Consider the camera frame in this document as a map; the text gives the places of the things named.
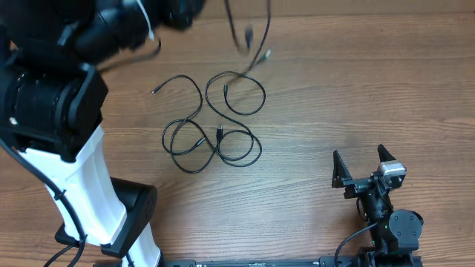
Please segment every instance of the wooden tabletop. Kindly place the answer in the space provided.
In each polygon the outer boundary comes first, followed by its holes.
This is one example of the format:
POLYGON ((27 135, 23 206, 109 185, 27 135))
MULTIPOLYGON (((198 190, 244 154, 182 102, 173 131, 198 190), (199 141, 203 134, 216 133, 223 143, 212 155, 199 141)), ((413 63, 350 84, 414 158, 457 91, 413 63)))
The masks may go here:
MULTIPOLYGON (((255 41, 265 25, 253 19, 255 41)), ((237 22, 238 34, 249 20, 237 22)), ((390 194, 395 208, 425 219, 420 249, 425 266, 475 263, 475 16, 467 14, 313 16, 273 18, 266 47, 271 59, 250 73, 266 88, 263 109, 238 116, 223 102, 223 83, 210 88, 212 103, 250 127, 262 157, 233 168, 215 157, 199 174, 179 170, 161 145, 168 122, 199 104, 192 85, 167 78, 186 74, 204 90, 215 74, 242 70, 223 19, 197 20, 192 29, 157 31, 160 55, 104 75, 104 154, 111 176, 155 185, 151 221, 165 258, 195 260, 317 259, 363 227, 355 200, 331 188, 332 152, 339 149, 353 177, 367 177, 384 144, 407 167, 404 185, 390 194)), ((146 53, 148 43, 137 53, 146 53)), ((121 58, 131 56, 123 53, 121 58)), ((261 103, 247 81, 229 87, 239 111, 261 103)), ((239 129, 205 104, 196 117, 215 142, 216 127, 239 129)), ((201 135, 185 126, 176 149, 201 135)), ((230 136, 223 152, 242 154, 249 137, 230 136)), ((196 168, 210 154, 202 145, 179 157, 196 168)), ((0 266, 42 266, 63 245, 62 223, 43 185, 0 153, 0 266)), ((369 245, 368 235, 342 254, 369 245)), ((75 251, 59 258, 69 262, 75 251)), ((78 266, 104 260, 87 246, 78 266)))

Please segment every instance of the black cable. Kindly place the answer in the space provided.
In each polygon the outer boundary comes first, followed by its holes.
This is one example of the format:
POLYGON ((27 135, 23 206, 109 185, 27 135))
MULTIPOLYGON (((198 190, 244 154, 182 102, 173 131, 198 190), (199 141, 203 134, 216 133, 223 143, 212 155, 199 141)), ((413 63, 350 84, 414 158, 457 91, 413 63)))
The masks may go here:
MULTIPOLYGON (((232 38, 235 40, 236 47, 238 48, 238 50, 240 50, 239 49, 240 45, 238 43, 238 39, 236 37, 236 32, 235 32, 235 29, 234 29, 234 22, 233 22, 233 19, 232 19, 231 10, 229 8, 229 0, 224 0, 224 3, 226 5, 226 11, 228 13, 229 25, 231 26, 232 38)), ((268 52, 266 52, 258 60, 258 57, 259 57, 259 55, 261 54, 261 51, 262 51, 262 47, 264 46, 264 42, 266 41, 267 35, 269 33, 270 21, 271 21, 271 18, 272 18, 272 11, 271 11, 271 4, 270 3, 271 3, 271 1, 267 0, 267 24, 266 24, 266 29, 264 31, 264 35, 262 37, 261 44, 259 45, 258 51, 254 55, 254 58, 252 59, 251 63, 249 64, 248 68, 245 69, 243 74, 247 74, 248 72, 250 72, 252 70, 253 67, 259 65, 260 63, 262 63, 263 61, 265 61, 269 57, 270 50, 268 50, 268 52)), ((237 79, 239 79, 239 78, 231 79, 230 81, 227 82, 228 85, 235 82, 237 79)))
POLYGON ((125 255, 125 257, 127 258, 127 261, 128 261, 128 267, 135 267, 134 262, 132 261, 132 257, 128 252, 125 255))
POLYGON ((144 61, 154 59, 155 56, 157 56, 158 53, 161 50, 162 50, 162 40, 159 38, 157 47, 153 51, 151 51, 150 53, 147 53, 145 55, 140 55, 140 56, 133 56, 130 59, 123 59, 123 60, 120 60, 118 62, 114 62, 114 63, 110 64, 109 66, 101 68, 99 70, 99 73, 104 74, 104 73, 106 73, 108 71, 111 71, 113 69, 116 69, 118 67, 124 67, 124 66, 127 66, 127 65, 132 65, 132 64, 135 64, 135 63, 144 62, 144 61))
MULTIPOLYGON (((228 0, 225 0, 225 5, 226 5, 226 10, 227 10, 227 13, 228 13, 228 17, 229 17, 229 23, 231 25, 231 32, 232 32, 232 35, 233 35, 233 39, 235 40, 235 44, 236 46, 239 48, 239 44, 238 44, 238 39, 236 37, 236 32, 235 32, 235 28, 234 28, 234 23, 233 23, 233 20, 232 20, 232 15, 231 15, 231 10, 229 8, 229 1, 228 0)), ((163 148, 165 149, 166 152, 168 152, 170 155, 171 155, 171 159, 173 160, 174 164, 179 168, 181 169, 182 171, 185 171, 189 174, 197 174, 199 172, 201 172, 202 170, 204 170, 206 168, 206 166, 208 166, 208 164, 211 162, 211 160, 213 159, 213 156, 215 154, 217 154, 221 160, 223 160, 224 163, 226 163, 227 165, 230 165, 230 166, 233 166, 233 167, 246 167, 246 166, 250 166, 252 164, 254 164, 256 161, 258 161, 259 157, 261 156, 262 154, 262 144, 261 144, 261 141, 259 141, 259 139, 254 135, 252 134, 251 130, 245 126, 243 123, 235 120, 235 119, 232 119, 230 118, 229 116, 226 116, 224 115, 223 113, 221 113, 220 111, 218 111, 213 105, 212 103, 209 101, 209 97, 208 97, 208 89, 209 89, 209 86, 215 82, 216 80, 224 77, 224 76, 227 76, 227 75, 232 75, 234 76, 235 78, 234 79, 231 79, 230 81, 227 82, 227 84, 224 85, 223 87, 223 93, 224 93, 224 101, 226 103, 226 106, 234 113, 238 114, 238 115, 241 115, 241 116, 250 116, 252 114, 255 114, 257 113, 263 106, 264 106, 264 103, 266 102, 266 91, 263 87, 263 85, 256 79, 252 78, 251 76, 247 75, 247 73, 256 65, 259 65, 260 63, 264 62, 265 60, 267 60, 269 58, 269 53, 270 53, 270 50, 268 52, 266 52, 264 55, 262 55, 262 57, 259 58, 258 60, 258 57, 262 51, 262 47, 267 39, 267 35, 268 35, 268 32, 269 32, 269 27, 270 27, 270 21, 271 21, 271 17, 272 17, 272 14, 271 14, 271 6, 270 6, 270 0, 267 0, 267 25, 266 25, 266 30, 264 31, 264 35, 263 35, 263 38, 262 38, 262 41, 261 41, 261 45, 259 46, 258 48, 258 51, 257 53, 255 54, 254 58, 252 59, 251 63, 249 64, 249 67, 243 72, 243 73, 238 73, 238 72, 235 72, 235 71, 223 71, 215 76, 213 76, 212 78, 210 78, 210 80, 208 81, 208 83, 206 84, 206 88, 205 88, 205 98, 206 98, 206 102, 208 102, 208 105, 209 107, 214 111, 216 112, 218 115, 222 116, 223 118, 225 119, 228 119, 229 121, 235 123, 235 124, 238 124, 239 126, 243 127, 244 129, 246 129, 245 131, 243 130, 232 130, 232 131, 227 131, 227 132, 223 132, 223 128, 220 126, 218 129, 217 129, 217 133, 216 133, 216 139, 217 139, 217 144, 216 146, 214 146, 211 141, 209 140, 208 136, 206 135, 206 133, 204 132, 204 130, 196 123, 194 122, 192 119, 196 117, 196 115, 198 115, 198 113, 201 111, 201 108, 203 107, 203 95, 201 93, 201 90, 200 88, 198 87, 198 85, 196 84, 196 82, 194 82, 194 80, 190 77, 188 77, 187 75, 183 75, 183 74, 180 74, 180 75, 176 75, 176 76, 173 76, 171 77, 170 79, 167 79, 166 81, 164 81, 164 83, 162 83, 161 85, 157 86, 153 91, 152 93, 157 93, 159 89, 161 89, 164 85, 166 85, 167 83, 169 83, 170 81, 174 80, 174 79, 179 79, 179 78, 184 78, 184 79, 187 79, 189 80, 193 85, 194 87, 196 88, 199 96, 200 96, 200 104, 198 106, 198 108, 193 111, 190 115, 188 115, 185 119, 176 119, 176 120, 173 120, 171 122, 169 122, 167 124, 167 126, 165 126, 165 128, 163 129, 163 132, 162 132, 162 146, 163 148), (252 111, 252 112, 248 112, 248 113, 244 113, 244 112, 240 112, 240 111, 236 111, 228 102, 228 84, 232 83, 233 81, 235 81, 236 79, 240 79, 240 78, 244 78, 244 79, 249 79, 251 81, 253 81, 256 85, 259 86, 259 88, 262 90, 262 94, 263 94, 263 99, 262 99, 262 103, 261 105, 259 106, 259 108, 257 108, 256 110, 252 111), (165 145, 165 134, 166 134, 166 131, 168 130, 168 128, 170 126, 172 126, 173 124, 175 123, 178 123, 178 126, 175 128, 175 130, 173 131, 173 134, 171 135, 171 139, 170 139, 170 148, 167 148, 166 145, 165 145), (203 137, 201 139, 199 139, 190 149, 188 150, 185 150, 185 151, 181 151, 181 152, 175 152, 173 151, 173 144, 174 144, 174 138, 176 137, 178 131, 186 124, 186 123, 191 123, 193 124, 200 132, 201 134, 203 135, 203 137), (221 142, 223 141, 224 137, 226 137, 227 135, 229 134, 233 134, 233 133, 241 133, 241 134, 246 134, 248 135, 250 138, 251 138, 251 147, 249 148, 249 150, 242 156, 239 156, 239 157, 229 157, 229 156, 226 156, 226 155, 223 155, 221 153, 221 150, 220 150, 220 144, 221 142), (201 168, 198 168, 197 170, 188 170, 186 168, 184 168, 183 166, 180 165, 180 163, 178 163, 178 161, 175 159, 176 156, 182 156, 182 155, 186 155, 190 152, 192 152, 195 148, 197 148, 198 146, 200 146, 201 144, 204 143, 204 141, 206 141, 209 145, 209 147, 212 149, 212 153, 210 155, 210 157, 208 158, 208 160, 206 161, 206 163, 201 167, 201 168), (246 164, 236 164, 236 163, 233 163, 235 161, 238 161, 238 160, 241 160, 241 159, 244 159, 246 158, 252 151, 252 149, 254 148, 254 141, 256 141, 258 143, 258 146, 259 146, 259 154, 249 163, 246 163, 246 164)))
POLYGON ((229 26, 231 28, 232 40, 234 41, 234 43, 236 45, 237 51, 241 54, 249 54, 250 47, 248 46, 247 49, 244 49, 243 46, 240 45, 240 43, 238 41, 238 37, 236 36, 235 23, 234 23, 234 19, 232 19, 231 7, 229 6, 229 0, 224 0, 224 6, 226 7, 226 13, 228 14, 228 20, 229 20, 229 26))
MULTIPOLYGON (((212 103, 209 101, 209 95, 208 95, 208 89, 209 89, 209 86, 215 82, 217 79, 219 78, 222 78, 226 75, 233 75, 233 76, 239 76, 241 78, 245 78, 245 79, 249 79, 251 81, 253 81, 254 83, 256 83, 259 88, 262 90, 263 92, 263 100, 262 100, 262 103, 261 105, 259 106, 259 108, 257 108, 256 110, 254 110, 253 112, 250 112, 250 113, 242 113, 242 112, 239 112, 239 111, 236 111, 234 108, 232 108, 232 111, 237 113, 237 114, 240 114, 240 115, 252 115, 252 114, 255 114, 257 113, 264 105, 265 101, 266 101, 266 91, 264 90, 264 87, 263 85, 256 79, 252 78, 251 76, 248 76, 246 74, 243 74, 243 73, 238 73, 238 72, 234 72, 234 71, 223 71, 222 73, 219 73, 217 75, 215 75, 214 77, 212 77, 208 83, 206 84, 206 89, 205 89, 205 98, 206 98, 206 101, 208 102, 208 105, 209 107, 214 111, 216 112, 217 114, 219 114, 220 116, 222 116, 223 118, 225 119, 228 119, 229 121, 233 122, 233 123, 236 123, 238 125, 240 125, 241 127, 243 127, 244 129, 246 129, 245 131, 243 130, 231 130, 231 131, 227 131, 227 132, 223 132, 223 129, 221 127, 219 127, 217 129, 217 144, 216 146, 214 146, 212 144, 212 142, 210 141, 210 139, 208 138, 208 136, 206 135, 206 133, 204 132, 204 130, 196 123, 194 122, 192 119, 194 117, 196 117, 196 115, 198 115, 198 113, 201 111, 201 108, 203 107, 203 95, 201 93, 201 90, 200 88, 198 87, 198 85, 196 84, 196 82, 194 82, 194 80, 186 75, 176 75, 174 77, 171 77, 170 79, 164 81, 164 83, 162 83, 161 85, 159 85, 157 88, 155 88, 152 93, 156 93, 160 88, 162 88, 164 85, 166 85, 167 83, 169 83, 170 81, 174 80, 174 79, 179 79, 179 78, 184 78, 184 79, 187 79, 189 80, 191 83, 193 83, 194 87, 196 88, 197 92, 198 92, 198 95, 200 96, 200 104, 198 106, 198 108, 193 111, 190 115, 188 115, 185 119, 176 119, 174 121, 171 121, 167 124, 167 126, 165 126, 165 128, 163 129, 163 132, 162 132, 162 146, 163 148, 165 149, 165 151, 167 151, 169 154, 171 154, 171 158, 173 159, 173 162, 175 163, 175 165, 181 169, 182 171, 185 171, 189 174, 196 174, 196 173, 199 173, 200 171, 204 170, 204 168, 206 168, 206 166, 208 166, 208 164, 211 162, 213 156, 215 154, 218 154, 219 157, 221 158, 221 160, 223 160, 223 162, 225 162, 227 165, 230 165, 230 166, 234 166, 234 167, 246 167, 246 166, 249 166, 249 165, 252 165, 254 164, 258 159, 259 157, 261 156, 262 154, 262 145, 261 145, 261 141, 259 141, 259 139, 254 135, 252 134, 251 130, 245 126, 243 123, 235 120, 235 119, 232 119, 226 115, 224 115, 223 113, 221 113, 220 111, 218 111, 213 105, 212 103), (170 148, 167 148, 166 145, 165 145, 165 134, 166 134, 166 131, 168 130, 168 128, 170 126, 172 126, 173 124, 175 123, 179 123, 178 126, 175 128, 173 134, 171 135, 171 139, 170 139, 170 148), (181 151, 181 152, 174 152, 173 151, 173 144, 174 144, 174 138, 176 137, 178 131, 186 124, 186 123, 192 123, 203 135, 203 137, 201 139, 199 139, 190 149, 186 150, 186 151, 181 151), (232 133, 242 133, 242 134, 246 134, 248 136, 251 137, 251 147, 249 148, 249 150, 242 156, 239 156, 239 157, 229 157, 229 156, 226 156, 226 155, 223 155, 221 153, 221 150, 220 150, 220 144, 221 142, 223 141, 223 139, 229 135, 229 134, 232 134, 232 133), (208 158, 208 161, 201 167, 201 168, 198 168, 197 170, 188 170, 186 168, 184 168, 183 166, 180 165, 180 163, 178 163, 178 161, 175 159, 176 156, 182 156, 182 155, 186 155, 190 152, 192 152, 195 148, 197 148, 198 146, 200 146, 201 144, 204 143, 204 141, 206 141, 209 145, 209 147, 212 149, 212 153, 210 155, 210 157, 208 158), (234 161, 238 161, 238 160, 241 160, 241 159, 244 159, 245 157, 247 157, 253 147, 254 147, 254 141, 256 141, 259 145, 259 154, 249 163, 246 163, 246 164, 235 164, 235 163, 232 163, 234 161)), ((225 91, 224 91, 224 94, 225 94, 225 99, 227 99, 227 85, 225 85, 225 91)))
POLYGON ((44 175, 40 170, 38 170, 35 166, 31 165, 26 159, 16 153, 12 148, 10 148, 4 140, 0 139, 0 146, 14 159, 16 160, 23 168, 27 169, 31 172, 34 176, 36 176, 40 181, 46 184, 52 192, 54 193, 54 199, 61 201, 61 203, 68 211, 71 219, 73 220, 74 225, 76 226, 76 230, 79 234, 79 250, 76 253, 76 256, 68 265, 68 267, 74 266, 77 263, 79 258, 81 257, 82 251, 84 250, 85 240, 87 235, 84 232, 84 229, 81 226, 81 222, 77 216, 77 213, 74 211, 73 206, 69 203, 68 199, 65 196, 65 192, 61 191, 53 181, 51 181, 46 175, 44 175))
POLYGON ((366 228, 363 228, 362 230, 360 231, 357 231, 356 233, 350 235, 349 237, 347 237, 345 240, 343 240, 343 242, 341 242, 341 244, 338 246, 338 248, 336 249, 335 251, 335 267, 338 267, 338 254, 340 254, 340 250, 343 248, 343 246, 348 243, 348 241, 350 241, 351 239, 357 237, 358 235, 364 233, 365 231, 368 231, 370 230, 371 228, 377 226, 378 223, 375 222, 373 223, 372 225, 369 225, 368 227, 366 228))
POLYGON ((48 267, 51 263, 53 263, 53 261, 55 261, 57 258, 59 258, 61 255, 63 255, 64 253, 66 253, 68 250, 72 249, 73 246, 72 245, 69 245, 67 247, 65 247, 64 249, 58 251, 58 253, 54 254, 44 265, 43 267, 48 267))
POLYGON ((84 251, 84 247, 86 246, 85 240, 79 241, 79 249, 76 252, 76 256, 74 256, 73 260, 68 264, 68 267, 73 267, 76 265, 76 263, 79 261, 79 258, 82 255, 82 252, 84 251))

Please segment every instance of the tangled black cable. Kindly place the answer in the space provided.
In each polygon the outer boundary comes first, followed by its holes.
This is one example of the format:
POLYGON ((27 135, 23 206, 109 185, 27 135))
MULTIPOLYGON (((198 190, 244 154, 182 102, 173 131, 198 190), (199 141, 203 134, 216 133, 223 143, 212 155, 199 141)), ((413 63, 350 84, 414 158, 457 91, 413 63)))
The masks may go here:
MULTIPOLYGON (((238 73, 238 72, 235 72, 235 71, 223 71, 217 75, 215 75, 214 77, 210 78, 210 80, 208 81, 208 83, 206 84, 206 88, 205 88, 205 98, 206 98, 206 102, 208 102, 208 105, 209 107, 214 111, 216 112, 218 115, 222 116, 223 118, 225 119, 228 119, 229 121, 243 127, 244 129, 246 129, 245 131, 244 130, 231 130, 231 131, 227 131, 227 132, 223 132, 223 128, 222 126, 220 126, 217 130, 216 130, 216 140, 217 140, 217 144, 216 146, 214 146, 212 144, 212 142, 209 140, 208 136, 206 135, 206 133, 204 132, 204 130, 196 123, 194 122, 192 119, 196 117, 196 115, 199 114, 199 112, 201 111, 201 108, 203 107, 203 95, 201 93, 201 90, 200 88, 198 87, 198 85, 196 84, 196 82, 194 82, 194 80, 192 78, 190 78, 189 76, 187 75, 183 75, 183 74, 180 74, 180 75, 176 75, 176 76, 173 76, 171 77, 170 79, 164 81, 164 83, 162 83, 161 85, 157 86, 153 91, 152 93, 157 93, 158 90, 160 90, 164 85, 166 85, 167 83, 169 83, 170 81, 174 80, 174 79, 179 79, 179 78, 184 78, 184 79, 187 79, 189 80, 196 88, 196 90, 198 91, 198 94, 200 96, 200 105, 198 106, 198 108, 193 111, 189 116, 187 116, 185 119, 176 119, 176 120, 173 120, 171 122, 169 122, 167 124, 167 126, 165 126, 165 128, 163 129, 163 132, 162 132, 162 146, 163 148, 165 149, 166 152, 168 152, 170 155, 171 155, 171 159, 173 160, 173 162, 175 163, 175 165, 181 169, 182 171, 185 171, 189 174, 197 174, 199 172, 201 172, 202 170, 204 170, 206 168, 206 166, 208 166, 208 164, 211 162, 211 160, 213 159, 213 156, 215 154, 218 154, 218 156, 221 158, 221 160, 223 160, 224 163, 226 163, 227 165, 230 165, 230 166, 233 166, 233 167, 247 167, 247 166, 250 166, 252 164, 254 164, 256 161, 258 161, 259 157, 261 157, 261 154, 262 154, 262 144, 261 144, 261 141, 259 141, 259 138, 257 138, 254 134, 252 134, 251 130, 245 126, 242 122, 239 122, 235 119, 232 119, 231 117, 229 116, 226 116, 224 115, 223 113, 221 113, 218 109, 216 109, 212 103, 209 101, 209 96, 208 96, 208 89, 209 89, 209 86, 215 82, 216 80, 218 80, 219 78, 222 78, 224 76, 227 76, 227 75, 231 75, 231 76, 234 76, 233 79, 231 79, 230 81, 228 81, 228 84, 231 84, 233 83, 236 79, 241 79, 241 78, 244 78, 244 79, 248 79, 248 80, 251 80, 253 81, 256 85, 259 86, 259 88, 262 90, 262 94, 263 94, 263 99, 262 99, 262 103, 261 105, 259 106, 259 108, 257 108, 256 110, 252 111, 252 112, 248 112, 248 113, 245 113, 245 112, 240 112, 240 111, 236 111, 228 102, 228 90, 229 90, 229 87, 227 84, 225 84, 223 86, 223 93, 224 93, 224 102, 226 103, 226 106, 234 113, 236 113, 237 115, 241 115, 241 116, 250 116, 252 114, 256 114, 258 111, 261 110, 261 108, 264 106, 264 103, 266 102, 266 91, 263 87, 263 85, 256 79, 252 78, 251 76, 247 75, 247 73, 255 66, 259 65, 260 63, 266 61, 268 58, 269 58, 269 55, 270 55, 270 50, 268 50, 267 52, 265 52, 265 54, 263 54, 259 60, 258 60, 258 57, 259 55, 261 54, 261 51, 262 51, 262 47, 264 45, 264 42, 266 41, 267 39, 267 34, 269 33, 269 27, 270 27, 270 20, 271 20, 271 17, 272 17, 272 14, 271 14, 271 6, 270 6, 270 0, 267 0, 267 25, 266 25, 266 29, 264 31, 264 34, 263 34, 263 38, 262 38, 262 41, 261 41, 261 44, 259 45, 259 48, 258 48, 258 51, 256 52, 255 56, 253 57, 251 63, 249 64, 248 68, 242 72, 242 73, 238 73), (178 126, 175 128, 175 130, 173 131, 173 134, 171 135, 171 138, 170 138, 170 148, 167 148, 166 145, 165 145, 165 134, 166 134, 166 131, 168 130, 168 128, 170 126, 172 126, 173 124, 175 123, 179 123, 178 126), (188 150, 185 150, 185 151, 181 151, 181 152, 174 152, 173 151, 173 144, 174 144, 174 139, 176 137, 176 135, 178 134, 178 131, 187 123, 191 123, 193 124, 203 135, 203 137, 201 139, 199 139, 190 149, 188 150), (242 156, 238 156, 238 157, 230 157, 230 156, 226 156, 226 155, 223 155, 221 153, 221 149, 220 149, 220 144, 221 142, 223 141, 224 137, 226 137, 227 135, 229 134, 233 134, 233 133, 241 133, 241 134, 246 134, 248 136, 251 137, 251 147, 249 148, 249 150, 242 156), (199 147, 201 144, 204 143, 204 141, 206 141, 209 145, 209 147, 212 149, 212 153, 208 159, 208 161, 206 161, 206 163, 201 167, 201 168, 198 168, 197 170, 194 170, 194 171, 190 171, 188 169, 185 169, 182 165, 180 165, 180 163, 178 163, 177 159, 175 158, 175 156, 182 156, 182 155, 186 155, 190 152, 192 152, 194 149, 196 149, 197 147, 199 147), (254 141, 256 141, 258 143, 258 146, 259 146, 259 154, 249 163, 245 163, 245 164, 236 164, 236 163, 233 163, 233 162, 236 162, 238 160, 241 160, 241 159, 244 159, 246 158, 252 151, 252 149, 254 148, 254 141)), ((235 33, 235 29, 234 29, 234 22, 232 21, 232 15, 231 15, 231 10, 229 8, 229 0, 224 0, 224 3, 226 5, 226 11, 228 13, 228 17, 229 17, 229 23, 231 25, 231 31, 232 31, 232 37, 233 39, 235 40, 235 44, 238 48, 238 50, 240 49, 240 46, 237 42, 237 38, 236 38, 236 33, 235 33)))
POLYGON ((246 129, 245 131, 244 130, 231 130, 231 131, 227 131, 227 132, 223 132, 223 128, 222 127, 219 127, 217 129, 217 132, 216 132, 216 139, 217 139, 217 144, 216 146, 214 146, 212 144, 212 142, 210 141, 210 139, 208 138, 208 136, 206 135, 205 131, 196 123, 194 122, 192 119, 196 117, 196 115, 198 115, 198 113, 201 111, 201 108, 203 107, 203 95, 201 93, 201 90, 200 88, 198 87, 198 85, 196 84, 196 82, 194 82, 194 80, 186 75, 183 75, 183 74, 180 74, 180 75, 176 75, 174 77, 171 77, 170 79, 164 81, 164 83, 162 83, 161 85, 159 85, 158 87, 156 87, 152 93, 156 93, 158 92, 159 89, 161 89, 164 85, 166 85, 167 83, 169 83, 170 81, 174 80, 174 79, 179 79, 179 78, 184 78, 184 79, 187 79, 189 80, 191 83, 193 83, 193 85, 195 86, 196 90, 198 91, 198 94, 200 96, 200 105, 198 106, 198 108, 193 111, 189 116, 187 116, 185 119, 176 119, 176 120, 173 120, 171 122, 169 122, 167 124, 167 126, 165 126, 165 128, 163 129, 163 133, 162 133, 162 146, 163 148, 165 149, 165 151, 167 151, 169 154, 171 154, 171 158, 173 159, 173 162, 175 163, 175 165, 180 168, 182 171, 185 171, 189 174, 197 174, 199 173, 200 171, 204 170, 206 168, 206 166, 208 166, 208 164, 211 162, 211 160, 213 159, 213 156, 215 154, 218 154, 221 158, 221 160, 223 160, 224 163, 226 163, 227 165, 230 165, 230 166, 233 166, 233 167, 246 167, 246 166, 249 166, 249 165, 252 165, 254 164, 256 161, 258 161, 259 157, 261 156, 262 154, 262 144, 261 144, 261 141, 259 141, 259 138, 257 138, 254 134, 252 134, 251 130, 245 126, 242 122, 239 122, 229 116, 226 116, 224 115, 223 113, 221 113, 218 109, 216 109, 212 103, 209 101, 209 95, 208 95, 208 90, 209 90, 209 86, 215 82, 216 80, 218 80, 219 78, 222 78, 226 75, 233 75, 233 76, 238 76, 240 78, 245 78, 245 79, 249 79, 251 81, 253 81, 256 85, 259 86, 259 88, 262 90, 262 94, 263 94, 263 99, 262 99, 262 103, 261 105, 259 106, 259 108, 257 108, 256 110, 252 111, 252 112, 249 112, 249 113, 244 113, 244 112, 240 112, 240 111, 236 111, 234 108, 231 107, 231 105, 229 104, 228 100, 227 100, 227 94, 228 94, 228 85, 224 85, 223 87, 223 93, 224 93, 224 99, 225 99, 225 102, 226 102, 226 105, 229 107, 229 109, 231 111, 233 111, 234 113, 238 114, 238 115, 244 115, 244 116, 249 116, 249 115, 252 115, 252 114, 255 114, 257 113, 263 106, 264 106, 264 103, 266 101, 266 91, 263 87, 263 85, 256 79, 252 78, 251 76, 248 76, 244 73, 238 73, 238 72, 235 72, 235 71, 223 71, 222 73, 219 73, 217 75, 215 75, 214 77, 212 77, 208 83, 206 84, 206 89, 205 89, 205 98, 206 98, 206 102, 208 102, 208 105, 209 107, 214 111, 216 112, 217 114, 219 114, 220 116, 222 116, 223 118, 225 119, 228 119, 229 121, 235 123, 235 124, 238 124, 240 125, 241 127, 243 127, 244 129, 246 129), (175 123, 179 123, 178 126, 175 128, 175 130, 173 131, 173 134, 171 135, 171 138, 170 138, 170 148, 167 148, 166 145, 165 145, 165 134, 166 134, 166 131, 168 130, 168 128, 170 126, 172 126, 173 124, 175 123), (181 151, 181 152, 174 152, 173 151, 173 144, 174 144, 174 138, 176 137, 176 135, 178 134, 178 131, 186 124, 186 123, 192 123, 203 135, 203 137, 198 140, 190 149, 186 150, 186 151, 181 151), (224 137, 226 137, 227 135, 229 134, 232 134, 232 133, 242 133, 242 134, 246 134, 248 136, 251 137, 251 147, 249 148, 249 150, 242 156, 239 156, 239 157, 230 157, 230 156, 226 156, 224 154, 221 153, 221 150, 220 150, 220 144, 221 142, 223 141, 224 137), (209 145, 209 147, 212 149, 212 153, 208 159, 208 161, 201 167, 201 168, 198 168, 197 170, 194 170, 194 171, 190 171, 186 168, 184 168, 182 165, 180 165, 180 163, 178 163, 178 161, 176 160, 175 156, 182 156, 182 155, 186 155, 190 152, 192 152, 195 148, 197 148, 198 146, 200 146, 201 144, 203 144, 203 142, 206 141, 209 145), (244 159, 245 157, 247 157, 252 149, 254 148, 254 141, 256 141, 258 143, 258 146, 259 146, 259 154, 249 163, 245 163, 245 164, 236 164, 236 163, 233 163, 235 161, 238 161, 238 160, 241 160, 241 159, 244 159))

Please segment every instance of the cable connector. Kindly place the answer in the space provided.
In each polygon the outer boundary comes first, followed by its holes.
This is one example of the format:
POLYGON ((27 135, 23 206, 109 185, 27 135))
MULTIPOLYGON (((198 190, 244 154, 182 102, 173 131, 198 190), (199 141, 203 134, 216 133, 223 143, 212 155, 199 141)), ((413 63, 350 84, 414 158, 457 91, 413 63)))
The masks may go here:
POLYGON ((224 97, 227 97, 228 96, 228 85, 227 84, 224 84, 223 92, 224 92, 224 97))
POLYGON ((205 142, 206 138, 202 137, 201 139, 198 140, 198 142, 196 142, 196 144, 194 144, 194 146, 197 148, 199 147, 201 144, 203 144, 203 142, 205 142))
POLYGON ((221 140, 223 140, 223 132, 224 132, 223 131, 223 126, 220 125, 220 127, 218 127, 216 129, 216 140, 217 140, 218 144, 221 143, 221 140))
POLYGON ((249 49, 252 46, 252 40, 254 36, 251 23, 249 23, 249 25, 246 27, 246 32, 244 35, 245 35, 244 37, 246 38, 247 49, 249 49))
POLYGON ((273 47, 267 49, 266 53, 262 55, 262 57, 259 58, 259 60, 255 63, 255 65, 259 65, 262 62, 265 62, 267 59, 269 59, 270 54, 272 53, 273 47))

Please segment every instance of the black bracket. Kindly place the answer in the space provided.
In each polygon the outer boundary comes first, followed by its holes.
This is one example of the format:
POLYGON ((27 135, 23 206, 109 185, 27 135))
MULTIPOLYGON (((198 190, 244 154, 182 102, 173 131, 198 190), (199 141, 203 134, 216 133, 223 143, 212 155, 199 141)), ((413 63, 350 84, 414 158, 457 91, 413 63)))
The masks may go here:
MULTIPOLYGON (((115 242, 101 245, 101 252, 122 259, 150 222, 157 204, 157 189, 153 185, 115 178, 111 180, 117 197, 127 210, 127 219, 115 242)), ((54 238, 58 243, 79 247, 79 242, 66 234, 64 223, 59 227, 54 238)))

